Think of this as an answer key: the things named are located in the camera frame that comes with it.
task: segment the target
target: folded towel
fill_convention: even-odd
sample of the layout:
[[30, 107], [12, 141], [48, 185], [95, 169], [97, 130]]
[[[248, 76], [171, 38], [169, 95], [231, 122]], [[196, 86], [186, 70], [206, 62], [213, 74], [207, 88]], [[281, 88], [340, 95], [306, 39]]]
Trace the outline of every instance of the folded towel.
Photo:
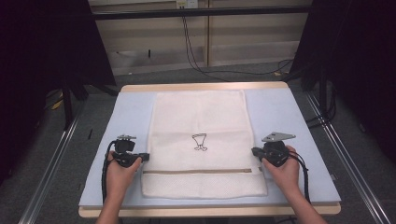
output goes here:
[[143, 167], [145, 196], [226, 199], [267, 194], [243, 91], [158, 93]]

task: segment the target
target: table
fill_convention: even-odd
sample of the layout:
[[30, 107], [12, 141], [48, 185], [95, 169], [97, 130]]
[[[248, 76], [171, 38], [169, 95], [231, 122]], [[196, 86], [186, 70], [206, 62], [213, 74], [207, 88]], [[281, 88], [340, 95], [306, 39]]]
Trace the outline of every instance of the table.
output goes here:
[[[289, 87], [286, 83], [284, 82], [233, 82], [233, 83], [191, 83], [191, 84], [161, 84], [161, 85], [130, 85], [130, 86], [125, 86], [122, 88], [121, 93], [127, 93], [127, 92], [136, 92], [136, 93], [142, 93], [142, 92], [156, 92], [156, 91], [203, 91], [203, 90], [219, 90], [219, 91], [225, 91], [225, 90], [245, 90], [245, 91], [252, 91], [253, 93], [251, 94], [256, 94], [255, 90], [257, 91], [265, 91], [266, 93], [272, 93], [274, 97], [271, 96], [271, 94], [266, 94], [265, 97], [270, 97], [270, 99], [273, 100], [272, 106], [285, 106], [288, 105], [290, 107], [290, 110], [292, 110], [293, 118], [285, 118], [285, 122], [294, 122], [296, 120], [296, 124], [290, 125], [290, 126], [295, 126], [294, 131], [297, 132], [299, 130], [299, 133], [297, 134], [297, 140], [290, 140], [290, 142], [295, 146], [302, 144], [301, 142], [304, 142], [304, 144], [315, 144], [313, 143], [312, 136], [310, 135], [309, 131], [307, 130], [306, 126], [302, 125], [304, 124], [304, 119], [302, 118], [301, 112], [298, 109], [297, 104], [295, 104], [294, 98], [292, 97], [291, 92], [288, 93]], [[288, 101], [285, 101], [285, 99], [275, 99], [276, 95], [279, 92], [285, 92], [286, 95], [289, 98]], [[250, 106], [260, 106], [260, 102], [257, 102], [257, 104], [250, 104]], [[107, 126], [106, 133], [104, 135], [104, 139], [107, 139], [109, 134], [111, 133], [111, 125], [112, 119], [109, 122], [109, 125]], [[252, 123], [252, 128], [254, 130], [255, 135], [264, 137], [260, 132], [257, 131], [257, 126], [262, 126], [259, 122], [254, 122]], [[101, 147], [106, 147], [107, 145], [107, 140], [101, 143], [101, 146], [99, 146], [99, 150]], [[309, 167], [316, 166], [315, 169], [312, 170], [317, 170], [323, 169], [324, 163], [323, 160], [321, 159], [320, 155], [318, 154], [318, 149], [315, 148], [309, 151], [310, 155], [312, 156], [307, 156], [306, 152], [303, 150], [300, 151], [300, 154], [305, 159], [305, 162]], [[340, 199], [338, 196], [338, 193], [336, 192], [335, 186], [333, 185], [331, 179], [329, 182], [330, 176], [318, 174], [316, 173], [310, 174], [310, 193], [311, 194], [311, 199], [313, 202], [314, 207], [317, 209], [317, 211], [322, 214], [322, 215], [335, 215], [338, 214], [341, 211], [341, 206], [340, 206]], [[87, 185], [90, 185], [90, 178], [87, 179]], [[328, 198], [326, 194], [321, 194], [321, 190], [323, 186], [321, 184], [324, 184], [326, 186], [330, 185], [330, 195], [332, 195], [331, 198]], [[268, 186], [269, 189], [269, 195], [267, 196], [269, 199], [272, 197], [272, 202], [268, 203], [265, 201], [266, 199], [246, 199], [242, 201], [238, 200], [228, 200], [227, 202], [221, 201], [221, 202], [207, 202], [205, 201], [204, 203], [202, 202], [194, 202], [192, 201], [172, 201], [169, 203], [169, 201], [166, 200], [147, 200], [142, 198], [141, 195], [137, 195], [136, 193], [138, 189], [137, 187], [132, 187], [130, 190], [131, 192], [128, 195], [134, 195], [134, 202], [125, 202], [124, 201], [124, 206], [120, 210], [120, 217], [257, 217], [257, 216], [286, 216], [286, 215], [293, 215], [293, 211], [291, 207], [288, 206], [286, 201], [284, 199], [281, 199], [278, 197], [279, 190], [276, 189], [276, 187], [271, 186], [269, 184]], [[94, 190], [92, 189], [87, 189], [87, 192], [92, 192]], [[101, 211], [101, 204], [98, 202], [88, 204], [86, 202], [83, 202], [84, 198], [84, 193], [81, 197], [80, 201], [80, 207], [79, 207], [79, 214], [82, 217], [98, 217]]]

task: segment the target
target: gray floor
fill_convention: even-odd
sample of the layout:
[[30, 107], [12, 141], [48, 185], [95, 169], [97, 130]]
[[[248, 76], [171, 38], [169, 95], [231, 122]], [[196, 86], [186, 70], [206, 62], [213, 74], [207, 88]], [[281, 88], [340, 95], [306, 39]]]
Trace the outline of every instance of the gray floor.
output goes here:
[[[225, 66], [217, 69], [239, 70], [249, 72], [265, 72], [277, 69], [277, 63], [249, 64]], [[273, 75], [253, 76], [230, 73], [211, 73], [210, 76], [220, 77], [227, 81], [266, 81], [279, 80]], [[177, 71], [139, 74], [116, 77], [119, 90], [126, 84], [151, 83], [182, 83], [182, 82], [217, 82], [213, 77], [206, 77], [192, 69]], [[300, 88], [300, 80], [289, 83], [294, 97], [306, 119], [315, 116], [305, 93]], [[94, 219], [82, 218], [78, 215], [78, 201], [82, 193], [86, 176], [91, 167], [106, 125], [111, 116], [116, 97], [87, 88], [91, 95], [83, 106], [77, 128], [64, 153], [56, 176], [53, 179], [47, 197], [36, 217], [35, 223], [94, 223]], [[386, 209], [391, 220], [396, 220], [396, 166], [380, 151], [376, 141], [368, 133], [359, 128], [359, 121], [337, 98], [337, 114], [332, 125], [339, 133], [354, 162], [360, 169], [369, 186]], [[64, 112], [62, 107], [57, 110], [46, 110], [36, 130], [34, 141], [21, 159], [20, 165], [13, 171], [13, 176], [0, 187], [0, 223], [18, 223], [26, 205], [29, 203], [41, 176], [50, 162], [53, 150], [57, 147], [63, 134]], [[329, 223], [375, 223], [372, 215], [354, 184], [345, 166], [335, 153], [326, 133], [314, 128], [311, 133], [329, 172], [337, 176], [334, 184], [342, 198], [342, 211], [336, 216], [325, 217]], [[229, 223], [265, 223], [264, 217], [231, 218]], [[149, 223], [149, 219], [130, 218], [124, 223]], [[164, 218], [161, 223], [205, 223], [203, 218]]]

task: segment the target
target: human hand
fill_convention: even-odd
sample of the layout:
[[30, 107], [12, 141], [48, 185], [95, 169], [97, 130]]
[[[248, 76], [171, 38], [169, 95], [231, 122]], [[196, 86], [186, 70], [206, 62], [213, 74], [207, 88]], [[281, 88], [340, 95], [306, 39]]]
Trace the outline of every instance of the human hand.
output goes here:
[[131, 185], [134, 179], [134, 173], [142, 163], [141, 158], [137, 160], [130, 167], [122, 167], [113, 160], [114, 151], [108, 154], [108, 160], [111, 161], [107, 168], [106, 176], [106, 191], [107, 198], [123, 199], [126, 190]]
[[[296, 151], [296, 149], [291, 146], [286, 146], [286, 148], [292, 152]], [[298, 187], [300, 165], [297, 160], [288, 158], [286, 162], [280, 167], [275, 167], [266, 159], [262, 159], [262, 163], [271, 173], [276, 184], [284, 194], [294, 192], [295, 190], [300, 191]]]

